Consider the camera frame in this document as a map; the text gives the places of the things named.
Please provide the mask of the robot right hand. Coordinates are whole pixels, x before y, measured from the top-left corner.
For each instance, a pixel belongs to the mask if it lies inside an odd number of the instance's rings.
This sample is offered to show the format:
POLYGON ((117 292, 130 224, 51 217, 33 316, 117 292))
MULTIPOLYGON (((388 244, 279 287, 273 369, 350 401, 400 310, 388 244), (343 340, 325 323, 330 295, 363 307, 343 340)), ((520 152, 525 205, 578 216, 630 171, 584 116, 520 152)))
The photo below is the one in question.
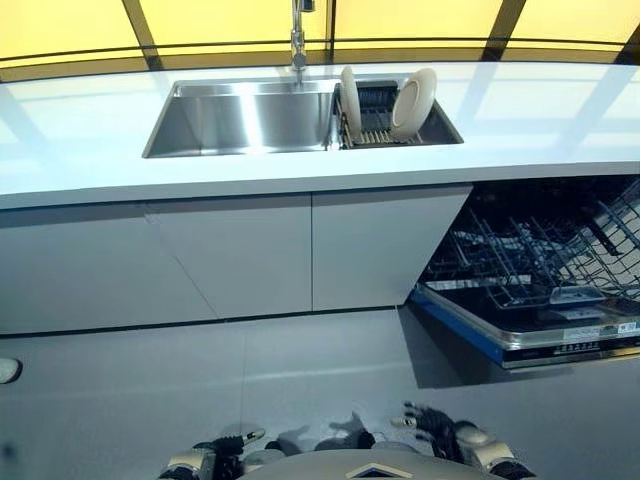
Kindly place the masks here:
POLYGON ((405 402, 403 406, 402 415, 390 418, 393 427, 410 430, 417 440, 428 442, 435 457, 463 462, 455 422, 447 414, 411 401, 405 402))

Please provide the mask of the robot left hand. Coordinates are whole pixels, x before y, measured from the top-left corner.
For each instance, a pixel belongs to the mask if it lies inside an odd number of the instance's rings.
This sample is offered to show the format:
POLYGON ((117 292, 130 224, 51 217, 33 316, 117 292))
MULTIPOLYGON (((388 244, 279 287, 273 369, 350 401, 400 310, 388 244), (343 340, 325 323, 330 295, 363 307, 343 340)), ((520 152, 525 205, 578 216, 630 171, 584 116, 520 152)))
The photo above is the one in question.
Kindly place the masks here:
POLYGON ((265 433, 265 429, 258 429, 246 434, 219 437, 197 443, 193 448, 205 450, 215 456, 213 479, 236 479, 243 473, 240 456, 244 453, 244 447, 263 438, 265 433))

